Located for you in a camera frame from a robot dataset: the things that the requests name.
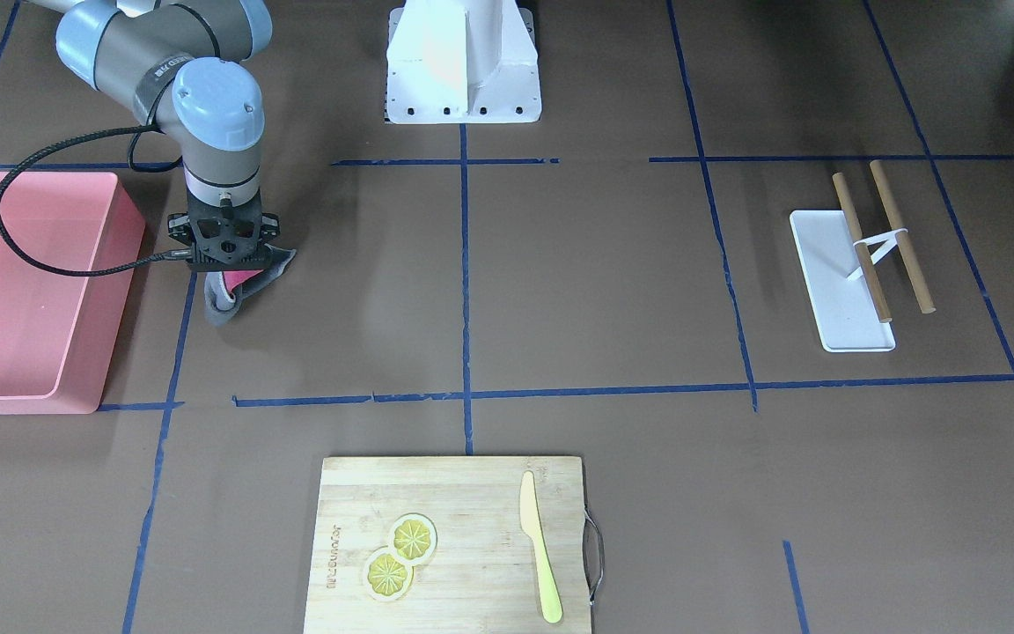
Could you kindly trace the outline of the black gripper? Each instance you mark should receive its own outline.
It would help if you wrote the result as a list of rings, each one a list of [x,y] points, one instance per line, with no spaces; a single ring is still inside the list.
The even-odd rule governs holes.
[[[273,264],[271,240],[279,236],[279,217],[266,213],[260,196],[238,206],[222,198],[218,206],[187,197],[184,213],[169,214],[166,230],[185,248],[176,258],[194,272],[265,270]]]

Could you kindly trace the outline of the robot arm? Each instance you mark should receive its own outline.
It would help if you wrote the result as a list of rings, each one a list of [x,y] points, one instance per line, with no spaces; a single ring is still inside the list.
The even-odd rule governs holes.
[[[273,33],[262,1],[48,1],[62,63],[180,147],[187,208],[173,218],[193,270],[273,265],[261,205],[264,98],[243,61]]]

